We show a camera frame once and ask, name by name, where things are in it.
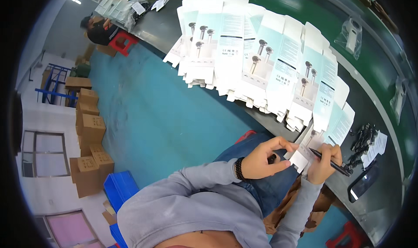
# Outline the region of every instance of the blue plastic bin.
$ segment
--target blue plastic bin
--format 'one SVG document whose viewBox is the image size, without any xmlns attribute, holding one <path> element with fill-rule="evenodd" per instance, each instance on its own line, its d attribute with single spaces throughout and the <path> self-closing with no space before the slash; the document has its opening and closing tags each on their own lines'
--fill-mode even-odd
<svg viewBox="0 0 418 248">
<path fill-rule="evenodd" d="M 125 240 L 123 240 L 122 235 L 120 234 L 118 224 L 113 224 L 109 226 L 110 233 L 112 234 L 115 241 L 119 244 L 120 248 L 128 248 L 128 246 L 125 243 Z"/>
<path fill-rule="evenodd" d="M 124 202 L 139 192 L 129 171 L 110 173 L 104 182 L 104 190 L 115 212 L 118 212 Z"/>
</svg>

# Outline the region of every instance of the worker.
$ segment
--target worker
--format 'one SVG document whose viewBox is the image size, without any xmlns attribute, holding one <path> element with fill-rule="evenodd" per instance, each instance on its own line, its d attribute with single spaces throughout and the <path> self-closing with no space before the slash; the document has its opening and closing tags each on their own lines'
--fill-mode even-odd
<svg viewBox="0 0 418 248">
<path fill-rule="evenodd" d="M 269 242 L 263 218 L 281 203 L 298 172 L 289 160 L 268 164 L 267 158 L 299 145 L 268 139 L 249 136 L 214 162 L 183 168 L 132 196 L 118 211 L 128 247 L 295 248 L 324 181 L 335 171 L 330 159 L 341 165 L 341 151 L 322 144 L 321 160 L 314 159 L 302 176 L 298 196 Z"/>
<path fill-rule="evenodd" d="M 119 27 L 113 25 L 109 18 L 103 18 L 102 20 L 94 23 L 91 15 L 83 18 L 80 23 L 80 27 L 87 30 L 87 37 L 95 44 L 107 46 L 116 33 L 119 31 Z"/>
</svg>

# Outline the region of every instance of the cap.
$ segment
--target cap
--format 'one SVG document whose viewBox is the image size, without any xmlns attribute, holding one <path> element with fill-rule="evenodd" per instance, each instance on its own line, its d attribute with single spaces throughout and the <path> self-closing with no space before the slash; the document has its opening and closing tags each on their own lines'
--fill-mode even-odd
<svg viewBox="0 0 418 248">
<path fill-rule="evenodd" d="M 84 29 L 88 29 L 89 28 L 89 20 L 91 18 L 91 16 L 93 15 L 93 12 L 89 15 L 86 16 L 85 18 L 83 18 L 80 22 L 80 27 L 84 28 Z"/>
</svg>

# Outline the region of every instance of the window frame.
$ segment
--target window frame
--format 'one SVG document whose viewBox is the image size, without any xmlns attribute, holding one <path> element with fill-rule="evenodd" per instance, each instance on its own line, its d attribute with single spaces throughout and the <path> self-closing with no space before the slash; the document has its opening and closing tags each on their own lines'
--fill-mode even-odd
<svg viewBox="0 0 418 248">
<path fill-rule="evenodd" d="M 105 247 L 102 242 L 99 240 L 99 238 L 97 237 L 96 232 L 93 230 L 90 222 L 87 220 L 86 214 L 84 213 L 84 211 L 82 209 L 78 209 L 78 210 L 73 210 L 70 212 L 64 212 L 64 213 L 57 213 L 57 214 L 35 214 L 34 217 L 41 217 L 44 220 L 44 224 L 46 226 L 46 229 L 49 232 L 50 238 L 46 238 L 46 240 L 48 242 L 54 242 L 58 247 L 60 248 L 73 248 L 75 246 L 66 246 L 66 247 L 62 247 L 59 242 L 56 240 L 56 237 L 54 235 L 54 232 L 51 230 L 51 227 L 49 225 L 48 219 L 47 218 L 56 218 L 56 217 L 62 217 L 62 216 L 68 216 L 68 215 L 72 215 L 72 214 L 77 214 L 77 213 L 81 213 L 83 215 L 84 221 L 86 222 L 87 226 L 89 227 L 89 230 L 91 231 L 94 239 L 90 240 L 88 242 L 85 243 L 79 243 L 76 246 L 78 247 L 79 245 L 81 245 L 81 247 L 85 246 L 85 245 L 90 245 L 93 243 L 99 243 L 101 247 Z"/>
<path fill-rule="evenodd" d="M 26 132 L 33 132 L 34 133 L 34 144 L 32 146 L 32 152 L 29 151 L 24 151 L 24 141 L 25 141 L 25 134 Z M 41 151 L 36 151 L 36 136 L 37 135 L 48 135 L 48 136 L 61 136 L 62 139 L 62 152 L 41 152 Z M 24 154 L 32 154 L 32 177 L 27 177 L 24 174 Z M 64 156 L 64 162 L 65 162 L 65 168 L 67 173 L 66 174 L 62 174 L 62 175 L 50 175 L 50 176 L 39 176 L 37 171 L 36 171 L 36 154 L 62 154 Z M 22 177 L 25 178 L 40 178 L 40 177 L 44 177 L 44 178 L 51 178 L 51 177 L 67 177 L 70 176 L 70 167 L 68 164 L 68 158 L 67 158 L 67 154 L 66 154 L 66 150 L 65 150 L 65 138 L 64 138 L 64 133 L 62 132 L 42 132 L 42 131 L 36 131 L 36 130 L 24 130 L 24 135 L 23 135 L 23 139 L 22 139 Z"/>
</svg>

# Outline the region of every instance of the hand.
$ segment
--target hand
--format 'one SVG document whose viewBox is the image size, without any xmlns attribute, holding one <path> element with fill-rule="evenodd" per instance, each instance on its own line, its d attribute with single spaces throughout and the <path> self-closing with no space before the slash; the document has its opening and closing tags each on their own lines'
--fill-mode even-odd
<svg viewBox="0 0 418 248">
<path fill-rule="evenodd" d="M 337 165 L 342 164 L 341 149 L 339 145 L 331 146 L 330 144 L 323 143 L 318 149 L 322 153 L 322 158 L 319 160 L 315 157 L 311 167 L 308 169 L 308 181 L 313 184 L 321 184 L 335 172 L 335 169 L 331 166 L 331 158 Z"/>
<path fill-rule="evenodd" d="M 277 158 L 274 163 L 268 164 L 267 158 L 274 154 L 274 150 L 285 148 L 288 152 L 293 152 L 298 147 L 298 144 L 290 143 L 281 136 L 259 144 L 241 163 L 243 177 L 247 179 L 260 179 L 283 171 L 290 166 L 289 160 L 280 162 L 280 157 L 275 154 Z"/>
</svg>

